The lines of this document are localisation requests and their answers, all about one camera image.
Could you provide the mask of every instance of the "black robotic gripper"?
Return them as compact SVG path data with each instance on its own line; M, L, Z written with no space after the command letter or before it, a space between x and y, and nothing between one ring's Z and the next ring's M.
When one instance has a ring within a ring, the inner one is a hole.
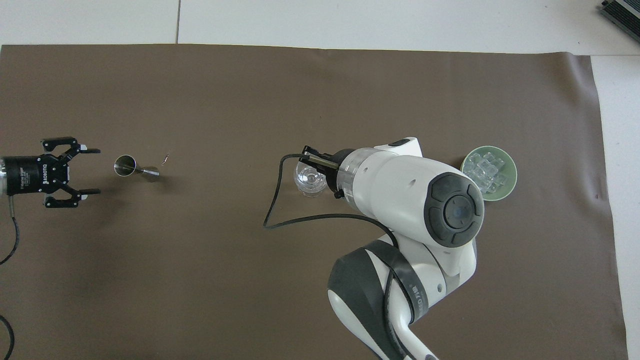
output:
M68 145L69 150L59 156L51 154L57 146ZM57 190L67 192L69 199L55 199L46 196L44 206L47 208L76 208L80 200L87 195L100 193L99 189L76 190L68 185L69 161L78 154L99 154L98 149L87 149L75 138L70 136L63 138L48 138L42 140L45 154L39 156L7 156L3 157L4 176L6 176L7 195L19 193L46 193L52 194Z

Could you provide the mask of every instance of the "glass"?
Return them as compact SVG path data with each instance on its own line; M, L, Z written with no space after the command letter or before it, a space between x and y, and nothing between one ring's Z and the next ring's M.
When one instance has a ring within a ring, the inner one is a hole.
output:
M326 177L305 163L298 162L293 179L306 197L316 197L326 188Z

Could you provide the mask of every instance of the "cable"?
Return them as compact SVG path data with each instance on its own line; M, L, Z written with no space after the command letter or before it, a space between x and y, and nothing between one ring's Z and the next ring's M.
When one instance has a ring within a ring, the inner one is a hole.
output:
M13 346L15 345L15 336L13 335L11 324L2 315L0 315L0 322L4 324L6 331L9 333L9 350L7 350L6 355L4 356L4 360L9 360L9 357L11 357L11 353L13 352Z
M393 270L389 268L389 274L387 275L387 285L385 286L385 294L383 298L383 308L385 310L385 329L387 330L387 335L391 342L395 345L396 351L398 355L401 356L402 359L405 359L407 356L411 360L415 360L415 357L409 353L409 350L406 349L402 341L398 338L396 334L396 330L394 329L393 324L391 323L391 316L389 315L389 297L391 294L391 284L393 280L397 280L396 275Z
M7 262L9 258L13 256L15 250L18 248L18 244L20 243L20 228L18 228L18 221L16 221L15 213L13 212L13 196L9 196L9 213L11 214L13 226L15 227L15 243L13 243L13 249L11 250L11 252L0 261L0 265Z
M334 214L320 214L320 215L312 215L310 217L301 217L301 218L295 218L292 220L287 220L284 222L280 222L277 223L275 225L267 225L267 222L269 222L269 218L271 217L271 212L273 211L273 206L276 204L276 200L278 199L278 194L280 193L280 185L282 184L282 168L284 165L284 161L286 159L291 159L291 158L303 158L303 159L309 159L309 155L305 155L305 154L288 154L282 157L282 159L280 159L280 166L278 168L278 182L276 184L276 190L273 193L273 200L271 201L271 206L269 207L269 211L267 211L267 216L264 217L264 222L262 223L262 226L265 229L276 229L278 227L281 226L285 226L285 225L291 225L291 224L296 224L298 222L305 222L305 221L311 221L311 220L319 220L319 219L324 219L324 218L353 218L356 220L363 220L366 221L368 223L374 224L375 226L379 227L380 229L382 229L385 234L387 234L389 236L389 238L391 239L391 242L394 244L395 247L398 247L398 242L396 239L396 236L391 232L391 230L384 226L384 224L382 224L381 222L370 218L370 217L365 217L363 215L356 215L356 214L341 214L341 213L334 213Z

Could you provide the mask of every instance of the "metal cylinder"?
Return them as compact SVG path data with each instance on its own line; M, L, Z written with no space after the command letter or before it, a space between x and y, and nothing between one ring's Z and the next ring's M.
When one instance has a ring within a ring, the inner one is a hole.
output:
M137 172L142 174L142 177L150 183L157 181L160 176L160 171L158 171L157 167L139 167L131 155L122 155L117 158L113 163L113 170L122 177Z

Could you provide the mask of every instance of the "green bowl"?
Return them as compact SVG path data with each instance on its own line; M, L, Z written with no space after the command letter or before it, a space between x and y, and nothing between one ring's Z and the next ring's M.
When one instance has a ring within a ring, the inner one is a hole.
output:
M507 177L507 181L495 193L484 193L482 194L482 197L485 201L502 200L513 191L513 188L516 187L516 182L518 181L518 169L516 168L516 163L506 151L499 147L489 145L477 147L465 157L464 161L462 161L460 171L462 171L462 168L465 166L469 156L473 155L473 153L478 153L478 155L484 156L487 152L490 152L497 158L504 160L504 166L500 169L500 173Z

